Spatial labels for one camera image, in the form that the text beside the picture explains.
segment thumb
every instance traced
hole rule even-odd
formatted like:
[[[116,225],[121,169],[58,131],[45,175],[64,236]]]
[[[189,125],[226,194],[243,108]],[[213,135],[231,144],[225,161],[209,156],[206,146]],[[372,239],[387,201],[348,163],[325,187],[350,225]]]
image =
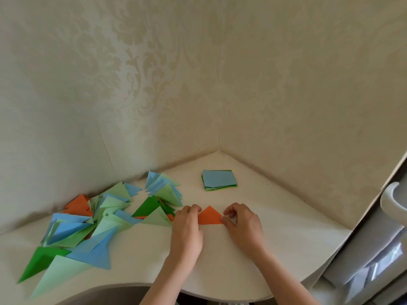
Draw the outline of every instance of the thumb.
[[[222,216],[221,221],[226,226],[226,228],[228,229],[229,232],[231,232],[232,229],[236,227],[236,225],[234,223],[232,223],[231,220],[229,218],[227,218],[226,216]]]

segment white curved hook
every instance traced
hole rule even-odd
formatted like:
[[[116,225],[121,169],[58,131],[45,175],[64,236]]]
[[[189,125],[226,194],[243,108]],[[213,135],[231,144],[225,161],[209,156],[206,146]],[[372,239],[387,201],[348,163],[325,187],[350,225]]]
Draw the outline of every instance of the white curved hook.
[[[407,209],[400,205],[393,198],[394,189],[399,185],[398,182],[389,184],[380,198],[382,210],[398,223],[407,226]]]

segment person's left hand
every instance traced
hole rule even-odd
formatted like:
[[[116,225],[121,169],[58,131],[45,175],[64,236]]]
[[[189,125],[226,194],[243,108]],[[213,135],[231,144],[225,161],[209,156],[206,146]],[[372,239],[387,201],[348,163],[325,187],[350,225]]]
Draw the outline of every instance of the person's left hand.
[[[173,220],[170,254],[173,263],[183,264],[192,270],[204,243],[204,232],[198,226],[198,205],[186,205],[176,212]]]

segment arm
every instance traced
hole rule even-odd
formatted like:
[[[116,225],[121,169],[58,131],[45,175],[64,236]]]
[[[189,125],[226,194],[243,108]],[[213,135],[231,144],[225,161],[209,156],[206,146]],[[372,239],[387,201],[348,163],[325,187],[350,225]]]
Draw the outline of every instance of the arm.
[[[201,210],[199,206],[192,205],[176,212],[170,253],[140,305],[175,304],[202,250],[204,234],[198,226],[198,212]]]
[[[258,216],[246,205],[234,203],[223,212],[229,218],[237,216],[237,224],[222,217],[234,243],[257,266],[279,305],[319,305],[311,294],[267,250]]]

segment wall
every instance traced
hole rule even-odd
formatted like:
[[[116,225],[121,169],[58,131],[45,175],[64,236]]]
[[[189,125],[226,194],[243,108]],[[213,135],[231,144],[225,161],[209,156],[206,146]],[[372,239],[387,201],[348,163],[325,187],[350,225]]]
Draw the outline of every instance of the wall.
[[[407,0],[227,2],[221,149],[355,227],[407,147]]]
[[[1,230],[219,148],[214,1],[0,0]]]

